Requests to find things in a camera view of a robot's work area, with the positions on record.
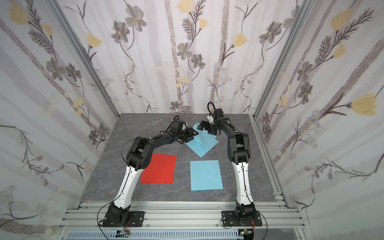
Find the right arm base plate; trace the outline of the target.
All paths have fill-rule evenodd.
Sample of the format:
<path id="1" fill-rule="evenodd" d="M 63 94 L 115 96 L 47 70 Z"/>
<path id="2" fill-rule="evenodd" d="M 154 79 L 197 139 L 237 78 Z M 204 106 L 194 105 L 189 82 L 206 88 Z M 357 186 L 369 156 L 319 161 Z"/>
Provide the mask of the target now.
<path id="1" fill-rule="evenodd" d="M 237 218 L 235 211 L 222 211 L 221 212 L 221 224 L 223 227 L 262 227 L 262 217 L 259 211 L 252 217 L 246 217 L 245 219 Z"/>

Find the light blue paper top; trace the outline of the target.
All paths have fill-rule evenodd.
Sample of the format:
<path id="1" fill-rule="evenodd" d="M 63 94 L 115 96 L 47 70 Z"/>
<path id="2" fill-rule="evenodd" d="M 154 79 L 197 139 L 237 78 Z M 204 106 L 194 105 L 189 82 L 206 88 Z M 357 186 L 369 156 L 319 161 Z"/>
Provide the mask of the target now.
<path id="1" fill-rule="evenodd" d="M 222 190 L 223 182 L 218 160 L 191 161 L 191 191 Z"/>

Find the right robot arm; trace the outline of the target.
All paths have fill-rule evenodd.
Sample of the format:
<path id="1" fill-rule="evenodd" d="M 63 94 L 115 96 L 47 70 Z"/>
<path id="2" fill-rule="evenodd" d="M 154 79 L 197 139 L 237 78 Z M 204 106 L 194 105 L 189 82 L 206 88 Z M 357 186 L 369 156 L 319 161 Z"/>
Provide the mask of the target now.
<path id="1" fill-rule="evenodd" d="M 224 133 L 228 138 L 228 159 L 234 168 L 237 186 L 236 221 L 244 226 L 257 218 L 249 180 L 249 160 L 251 157 L 249 135 L 240 132 L 231 119 L 224 115 L 223 110 L 217 109 L 213 102 L 208 102 L 207 109 L 209 112 L 208 120 L 202 121 L 198 130 L 207 131 L 214 136 Z"/>

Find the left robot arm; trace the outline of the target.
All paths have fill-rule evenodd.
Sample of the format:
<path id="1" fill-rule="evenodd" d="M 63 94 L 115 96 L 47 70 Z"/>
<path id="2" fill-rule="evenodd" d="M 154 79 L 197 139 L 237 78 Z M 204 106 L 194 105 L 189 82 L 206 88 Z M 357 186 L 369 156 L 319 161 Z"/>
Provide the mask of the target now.
<path id="1" fill-rule="evenodd" d="M 116 198 L 109 203 L 100 227 L 125 227 L 129 225 L 132 197 L 139 178 L 152 159 L 155 149 L 174 142 L 188 143 L 199 133 L 188 124 L 175 116 L 166 130 L 154 137 L 136 137 L 124 161 L 127 164 L 126 173 Z"/>

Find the red paper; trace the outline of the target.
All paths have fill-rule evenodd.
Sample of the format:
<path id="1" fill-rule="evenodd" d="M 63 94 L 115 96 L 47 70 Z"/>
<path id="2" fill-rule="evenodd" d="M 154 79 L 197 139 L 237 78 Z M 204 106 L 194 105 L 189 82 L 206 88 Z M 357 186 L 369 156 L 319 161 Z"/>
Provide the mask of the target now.
<path id="1" fill-rule="evenodd" d="M 153 153 L 141 175 L 142 184 L 173 184 L 177 156 Z"/>

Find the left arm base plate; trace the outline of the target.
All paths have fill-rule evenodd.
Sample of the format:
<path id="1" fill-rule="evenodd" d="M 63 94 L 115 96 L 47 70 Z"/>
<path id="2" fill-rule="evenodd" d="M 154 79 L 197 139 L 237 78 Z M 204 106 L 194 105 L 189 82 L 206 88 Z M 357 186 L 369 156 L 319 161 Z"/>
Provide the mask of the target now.
<path id="1" fill-rule="evenodd" d="M 122 212 L 114 214 L 107 212 L 101 222 L 102 227 L 142 227 L 144 221 L 144 211 Z"/>

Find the light blue paper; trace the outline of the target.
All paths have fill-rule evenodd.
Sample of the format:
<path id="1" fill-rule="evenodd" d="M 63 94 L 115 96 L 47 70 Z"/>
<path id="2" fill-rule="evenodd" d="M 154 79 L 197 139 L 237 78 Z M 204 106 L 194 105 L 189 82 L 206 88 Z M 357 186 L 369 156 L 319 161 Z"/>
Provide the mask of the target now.
<path id="1" fill-rule="evenodd" d="M 206 130 L 198 130 L 199 125 L 199 123 L 196 123 L 193 126 L 193 129 L 199 134 L 197 136 L 194 136 L 193 140 L 186 143 L 186 145 L 200 158 L 202 158 L 215 145 L 217 145 L 219 141 L 216 139 L 216 136 L 209 134 Z"/>
<path id="2" fill-rule="evenodd" d="M 218 144 L 216 136 L 208 134 L 207 131 L 200 131 L 197 136 L 194 137 L 194 140 L 197 141 L 205 150 L 209 151 L 215 145 Z"/>
<path id="3" fill-rule="evenodd" d="M 222 190 L 223 182 L 218 160 L 191 161 L 191 191 Z"/>

